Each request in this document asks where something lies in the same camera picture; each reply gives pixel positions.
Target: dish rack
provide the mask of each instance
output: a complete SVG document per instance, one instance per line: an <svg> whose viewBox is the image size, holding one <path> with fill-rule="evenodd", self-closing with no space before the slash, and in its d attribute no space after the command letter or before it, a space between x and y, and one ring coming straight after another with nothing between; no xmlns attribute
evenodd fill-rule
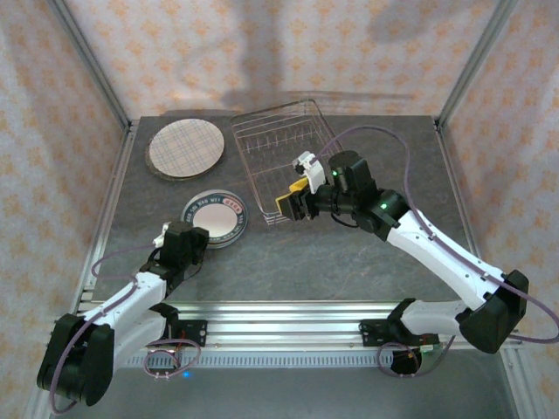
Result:
<svg viewBox="0 0 559 419"><path fill-rule="evenodd" d="M268 225L286 221L276 198L300 179L292 162L305 151L317 154L334 138L332 128L316 102L307 99L234 116L231 129L264 219ZM322 166L327 168L328 159L340 151L334 143L320 158Z"/></svg>

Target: enclosure wall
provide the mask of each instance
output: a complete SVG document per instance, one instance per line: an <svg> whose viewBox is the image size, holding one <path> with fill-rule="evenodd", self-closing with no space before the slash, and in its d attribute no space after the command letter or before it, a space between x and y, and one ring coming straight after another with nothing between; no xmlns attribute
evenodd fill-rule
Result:
<svg viewBox="0 0 559 419"><path fill-rule="evenodd" d="M438 114L497 1L67 3L135 119L307 96L328 113Z"/></svg>
<svg viewBox="0 0 559 419"><path fill-rule="evenodd" d="M559 312L559 7L521 0L445 133L482 256L520 269ZM521 330L551 336L529 307ZM534 349L549 417L559 412L559 346Z"/></svg>
<svg viewBox="0 0 559 419"><path fill-rule="evenodd" d="M0 2L0 416L71 305L121 130L47 2Z"/></svg>

